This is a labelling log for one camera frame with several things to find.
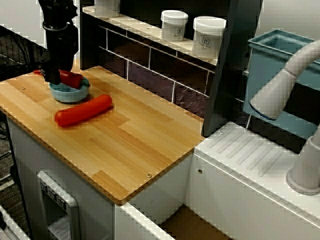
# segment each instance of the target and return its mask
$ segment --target wooden countertop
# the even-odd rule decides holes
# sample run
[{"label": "wooden countertop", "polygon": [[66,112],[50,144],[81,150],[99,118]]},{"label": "wooden countertop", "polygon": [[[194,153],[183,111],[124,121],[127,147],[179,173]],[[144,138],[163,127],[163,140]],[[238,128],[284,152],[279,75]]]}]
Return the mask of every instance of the wooden countertop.
[{"label": "wooden countertop", "polygon": [[113,109],[61,128],[55,113],[74,104],[55,100],[43,77],[29,73],[0,82],[0,110],[115,204],[126,203],[204,139],[202,118],[100,66],[77,66],[72,72],[91,84],[82,102],[108,94]]}]

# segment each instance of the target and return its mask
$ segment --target white wall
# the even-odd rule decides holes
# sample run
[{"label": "white wall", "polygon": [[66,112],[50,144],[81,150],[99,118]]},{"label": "white wall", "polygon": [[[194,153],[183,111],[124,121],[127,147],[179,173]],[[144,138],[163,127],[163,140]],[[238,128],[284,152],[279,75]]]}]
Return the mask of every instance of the white wall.
[{"label": "white wall", "polygon": [[[79,28],[78,16],[73,19]],[[320,0],[264,0],[256,35],[280,28],[314,40],[320,39]],[[0,0],[0,25],[45,47],[43,15],[38,0]]]},{"label": "white wall", "polygon": [[[73,18],[73,23],[78,29],[80,28],[79,2],[80,0],[73,0],[74,5],[78,7],[78,16]],[[43,19],[38,0],[0,0],[0,25],[46,48]]]},{"label": "white wall", "polygon": [[264,0],[256,36],[282,29],[320,39],[320,0]]}]

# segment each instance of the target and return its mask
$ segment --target jar lid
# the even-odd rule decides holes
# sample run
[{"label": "jar lid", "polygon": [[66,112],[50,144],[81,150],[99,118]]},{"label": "jar lid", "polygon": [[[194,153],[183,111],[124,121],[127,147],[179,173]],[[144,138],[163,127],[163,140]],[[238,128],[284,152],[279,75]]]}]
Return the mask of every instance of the jar lid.
[{"label": "jar lid", "polygon": [[183,25],[188,22],[188,14],[178,10],[165,10],[161,13],[161,21],[168,24]]},{"label": "jar lid", "polygon": [[193,21],[193,29],[202,34],[223,36],[227,21],[214,16],[198,16]]}]

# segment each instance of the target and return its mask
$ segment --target blue bowl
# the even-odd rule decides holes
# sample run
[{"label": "blue bowl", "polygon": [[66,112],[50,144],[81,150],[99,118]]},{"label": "blue bowl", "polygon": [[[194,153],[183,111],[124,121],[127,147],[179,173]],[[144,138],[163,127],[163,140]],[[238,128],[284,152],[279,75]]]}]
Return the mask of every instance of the blue bowl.
[{"label": "blue bowl", "polygon": [[75,103],[86,98],[89,93],[89,81],[85,77],[82,80],[82,86],[80,89],[76,89],[60,83],[58,85],[49,84],[52,96],[63,103]]}]

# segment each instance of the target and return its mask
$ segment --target faucet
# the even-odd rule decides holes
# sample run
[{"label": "faucet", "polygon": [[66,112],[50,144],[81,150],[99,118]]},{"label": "faucet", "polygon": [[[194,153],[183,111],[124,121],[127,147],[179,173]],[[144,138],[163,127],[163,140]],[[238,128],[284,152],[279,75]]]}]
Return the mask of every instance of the faucet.
[{"label": "faucet", "polygon": [[[319,58],[320,40],[298,50],[284,68],[251,99],[251,107],[262,117],[275,121],[285,108],[297,78]],[[303,195],[320,193],[320,125],[315,134],[307,139],[294,167],[287,172],[286,182]]]}]

